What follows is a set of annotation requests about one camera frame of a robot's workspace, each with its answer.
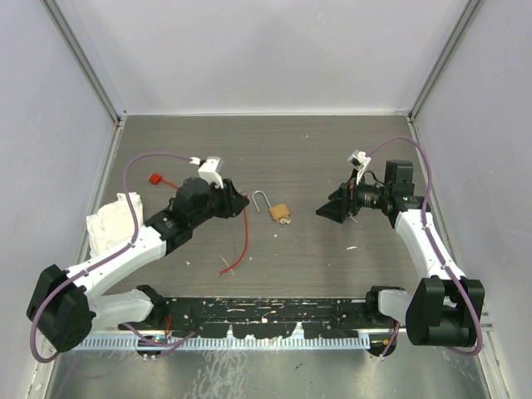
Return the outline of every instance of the padlock shackle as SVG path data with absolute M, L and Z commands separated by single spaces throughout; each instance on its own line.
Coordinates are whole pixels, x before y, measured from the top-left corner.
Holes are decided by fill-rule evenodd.
M 268 201 L 268 197 L 266 196 L 266 194 L 262 191 L 262 190 L 257 190 L 253 193 L 253 195 L 251 195 L 251 198 L 253 200 L 253 203 L 255 205 L 255 209 L 257 210 L 258 213 L 260 213 L 260 210 L 259 210 L 259 206 L 257 205 L 257 201 L 255 200 L 255 195 L 256 194 L 262 194 L 264 199 L 266 200 L 266 204 L 268 204 L 268 209 L 270 209 L 272 207 L 272 205 L 269 203 Z

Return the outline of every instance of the white wall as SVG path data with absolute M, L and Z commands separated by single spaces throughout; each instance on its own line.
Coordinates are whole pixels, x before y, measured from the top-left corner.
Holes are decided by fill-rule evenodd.
M 59 1 L 130 114 L 409 111 L 465 3 Z
M 486 1 L 418 118 L 446 227 L 530 397 L 532 2 Z
M 40 2 L 0 2 L 0 387 L 23 397 L 26 307 L 74 260 L 112 123 Z

